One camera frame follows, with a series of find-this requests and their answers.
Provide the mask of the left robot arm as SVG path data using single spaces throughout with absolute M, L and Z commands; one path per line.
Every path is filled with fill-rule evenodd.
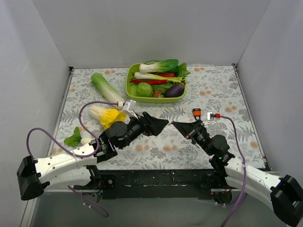
M 113 123 L 96 140 L 68 153 L 37 159 L 32 155 L 24 157 L 17 170 L 21 199 L 37 198 L 48 188 L 69 185 L 98 188 L 101 178 L 93 171 L 97 163 L 117 156 L 117 149 L 129 146 L 140 135 L 158 136 L 168 123 L 143 112 L 131 117 L 129 123 Z

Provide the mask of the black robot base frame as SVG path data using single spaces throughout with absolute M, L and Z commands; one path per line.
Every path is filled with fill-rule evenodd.
M 212 169 L 100 170 L 97 179 L 76 190 L 98 191 L 104 200 L 126 198 L 197 198 L 232 201 L 232 188 Z

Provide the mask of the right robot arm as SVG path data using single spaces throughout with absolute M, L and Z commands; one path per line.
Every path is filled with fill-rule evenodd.
M 172 125 L 193 144 L 211 156 L 215 184 L 220 188 L 231 186 L 266 204 L 285 224 L 295 227 L 303 218 L 303 189 L 297 180 L 285 175 L 280 177 L 246 166 L 229 152 L 223 135 L 211 137 L 202 121 L 173 122 Z

